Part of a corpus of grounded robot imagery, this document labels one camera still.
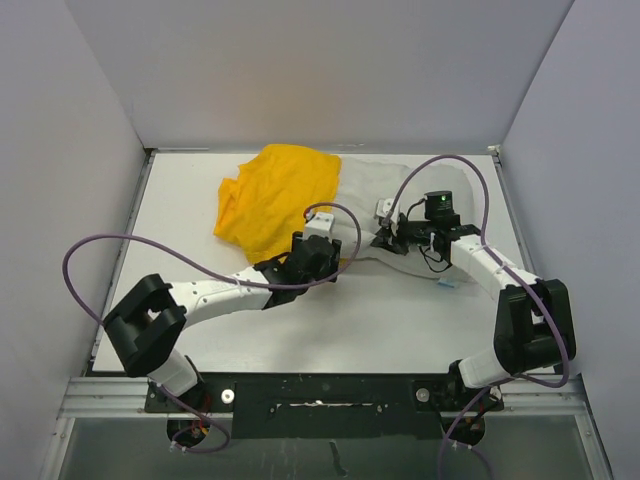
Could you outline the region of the white pillow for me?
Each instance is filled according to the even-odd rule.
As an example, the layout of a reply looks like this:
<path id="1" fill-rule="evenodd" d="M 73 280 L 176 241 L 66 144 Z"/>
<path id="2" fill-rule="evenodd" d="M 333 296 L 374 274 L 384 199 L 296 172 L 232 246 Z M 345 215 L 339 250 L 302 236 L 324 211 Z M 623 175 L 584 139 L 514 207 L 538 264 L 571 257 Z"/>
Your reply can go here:
<path id="1" fill-rule="evenodd" d="M 334 202 L 351 211 L 361 226 L 361 246 L 356 258 L 375 260 L 407 275 L 438 278 L 444 264 L 426 262 L 415 247 L 406 255 L 398 255 L 371 245 L 379 230 L 378 220 L 374 217 L 378 201 L 394 198 L 413 168 L 391 161 L 364 161 L 353 156 L 343 156 L 341 161 Z M 461 216 L 462 223 L 476 221 L 473 189 L 466 174 L 462 169 L 442 162 L 423 169 L 409 182 L 398 202 L 400 211 L 405 213 L 426 193 L 438 190 L 452 192 L 453 208 Z"/>

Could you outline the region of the yellow printed pillowcase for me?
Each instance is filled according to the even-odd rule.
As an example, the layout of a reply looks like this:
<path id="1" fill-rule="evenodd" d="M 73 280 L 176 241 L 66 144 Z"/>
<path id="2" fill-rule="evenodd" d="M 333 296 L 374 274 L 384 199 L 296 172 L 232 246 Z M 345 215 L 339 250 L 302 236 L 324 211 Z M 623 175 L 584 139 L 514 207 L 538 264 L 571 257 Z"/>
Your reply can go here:
<path id="1" fill-rule="evenodd" d="M 213 234 L 238 247 L 251 264 L 291 247 L 304 228 L 307 207 L 335 200 L 342 169 L 339 156 L 309 147 L 269 144 L 222 180 Z"/>

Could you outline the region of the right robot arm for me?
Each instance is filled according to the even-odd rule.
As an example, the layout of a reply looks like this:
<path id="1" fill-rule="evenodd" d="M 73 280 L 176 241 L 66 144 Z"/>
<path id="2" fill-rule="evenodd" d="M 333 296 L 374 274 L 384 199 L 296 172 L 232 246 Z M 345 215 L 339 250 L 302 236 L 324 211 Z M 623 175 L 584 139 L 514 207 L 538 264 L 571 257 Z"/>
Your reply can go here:
<path id="1" fill-rule="evenodd" d="M 445 384 L 448 402 L 469 408 L 482 387 L 573 360 L 576 341 L 566 285 L 520 269 L 485 246 L 481 229 L 461 222 L 450 191 L 427 193 L 419 204 L 424 218 L 411 220 L 394 199 L 380 199 L 375 213 L 380 229 L 372 245 L 398 255 L 412 247 L 422 255 L 434 253 L 497 302 L 492 344 L 457 363 L 459 375 Z"/>

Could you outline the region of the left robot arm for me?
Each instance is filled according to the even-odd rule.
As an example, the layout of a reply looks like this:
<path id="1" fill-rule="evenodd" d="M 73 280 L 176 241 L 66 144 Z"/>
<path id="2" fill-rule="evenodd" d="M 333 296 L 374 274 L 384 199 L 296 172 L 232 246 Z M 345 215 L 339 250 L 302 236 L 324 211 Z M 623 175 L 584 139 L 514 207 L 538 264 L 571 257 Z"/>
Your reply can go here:
<path id="1" fill-rule="evenodd" d="M 111 309 L 105 330 L 128 377 L 151 379 L 168 390 L 177 408 L 190 411 L 202 402 L 204 387 L 196 368 L 175 348 L 181 332 L 223 315 L 291 303 L 309 283 L 336 273 L 340 254 L 337 239 L 296 233 L 283 260 L 248 267 L 229 283 L 170 283 L 150 274 Z"/>

